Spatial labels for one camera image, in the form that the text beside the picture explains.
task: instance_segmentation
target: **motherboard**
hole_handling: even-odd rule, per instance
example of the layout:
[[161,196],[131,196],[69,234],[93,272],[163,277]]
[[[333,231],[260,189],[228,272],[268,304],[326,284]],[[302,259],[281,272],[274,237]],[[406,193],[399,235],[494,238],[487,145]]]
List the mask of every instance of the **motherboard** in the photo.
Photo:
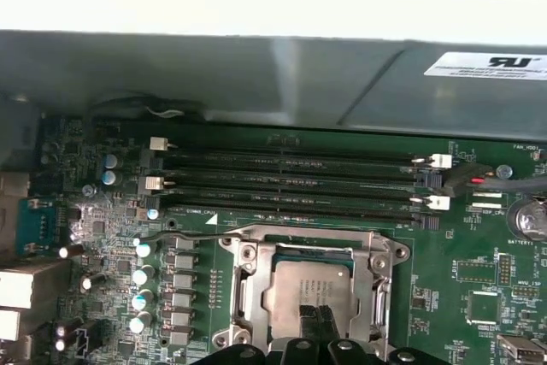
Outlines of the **motherboard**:
[[41,127],[15,252],[71,264],[44,363],[268,350],[302,334],[303,309],[326,306],[338,337],[379,358],[412,347],[457,365],[543,363],[547,217],[541,190],[519,183],[547,171],[541,145],[171,121]]

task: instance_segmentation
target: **cpu socket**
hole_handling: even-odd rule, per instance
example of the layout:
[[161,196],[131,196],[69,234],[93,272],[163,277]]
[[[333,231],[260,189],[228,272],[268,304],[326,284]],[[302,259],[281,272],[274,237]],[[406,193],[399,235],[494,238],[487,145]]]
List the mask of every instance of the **cpu socket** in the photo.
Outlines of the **cpu socket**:
[[410,249],[375,232],[253,225],[228,233],[233,254],[231,323],[217,349],[303,336],[301,306],[332,311],[340,338],[388,351],[391,273]]

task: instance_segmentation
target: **green circuit board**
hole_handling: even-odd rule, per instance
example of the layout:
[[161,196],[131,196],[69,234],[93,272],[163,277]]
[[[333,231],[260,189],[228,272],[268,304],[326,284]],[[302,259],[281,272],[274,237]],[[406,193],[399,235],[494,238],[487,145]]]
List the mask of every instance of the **green circuit board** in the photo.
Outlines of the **green circuit board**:
[[[73,239],[88,254],[75,260],[74,286],[62,301],[61,317],[109,319],[109,340],[90,356],[91,363],[192,363],[213,350],[211,335],[226,328],[230,319],[232,255],[216,241],[202,241],[196,249],[195,319],[187,346],[170,344],[162,322],[149,332],[134,335],[128,322],[135,316],[131,298],[138,292],[131,274],[149,264],[160,273],[148,287],[160,296],[156,317],[162,318],[161,295],[168,251],[145,259],[135,255],[132,240],[165,229],[196,233],[222,233],[250,224],[283,224],[330,230],[380,232],[406,244],[410,259],[394,268],[390,312],[390,344],[423,350],[453,364],[504,364],[497,345],[499,333],[543,339],[547,334],[547,244],[517,238],[507,227],[508,207],[518,194],[474,197],[470,192],[452,199],[450,210],[438,213],[438,230],[429,231],[404,222],[366,221],[297,212],[256,212],[200,205],[171,208],[160,218],[147,218],[138,194],[141,153],[150,137],[168,138],[178,147],[246,147],[329,151],[359,156],[362,152],[431,155],[451,154],[457,161],[480,162],[494,168],[508,164],[515,178],[545,172],[541,147],[521,142],[493,142],[453,138],[391,136],[357,132],[323,132],[262,127],[185,125],[169,122],[101,121],[94,139],[82,122],[46,119],[44,143],[53,144],[49,172],[39,175],[32,189],[36,196],[55,187],[67,210],[80,209],[70,222]],[[103,158],[115,154],[118,185],[104,186]],[[97,193],[82,194],[84,185]],[[407,187],[408,192],[424,188]],[[494,203],[494,208],[472,203]],[[374,203],[383,210],[411,211],[409,206]],[[79,277],[101,271],[109,281],[99,291],[82,294]],[[64,363],[70,357],[55,358]]]

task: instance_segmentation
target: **metal frame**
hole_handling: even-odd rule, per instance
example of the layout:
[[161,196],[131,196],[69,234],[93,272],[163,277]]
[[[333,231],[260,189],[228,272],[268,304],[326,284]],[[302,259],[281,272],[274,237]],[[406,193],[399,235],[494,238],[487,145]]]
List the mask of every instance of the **metal frame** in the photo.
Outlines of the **metal frame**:
[[[253,344],[268,353],[269,313],[262,307],[262,294],[271,286],[273,259],[277,249],[294,248],[341,251],[351,257],[351,289],[356,304],[355,312],[358,314],[350,320],[349,328],[341,330],[341,333],[347,333],[351,339],[368,343],[373,329],[380,333],[382,339],[376,344],[377,353],[380,357],[387,355],[391,270],[394,265],[409,259],[409,247],[375,232],[252,225],[227,233],[240,234],[241,239],[220,240],[221,247],[230,251],[234,259],[231,324],[228,329],[221,330],[213,336],[216,348],[232,344]],[[336,248],[268,242],[267,236],[273,235],[342,240],[360,245]]]

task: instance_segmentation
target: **white label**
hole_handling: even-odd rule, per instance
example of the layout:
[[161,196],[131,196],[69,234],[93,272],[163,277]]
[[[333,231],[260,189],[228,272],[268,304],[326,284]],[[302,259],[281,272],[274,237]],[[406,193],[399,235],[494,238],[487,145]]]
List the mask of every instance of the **white label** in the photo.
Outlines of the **white label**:
[[444,53],[425,76],[479,79],[547,80],[547,56],[492,53]]

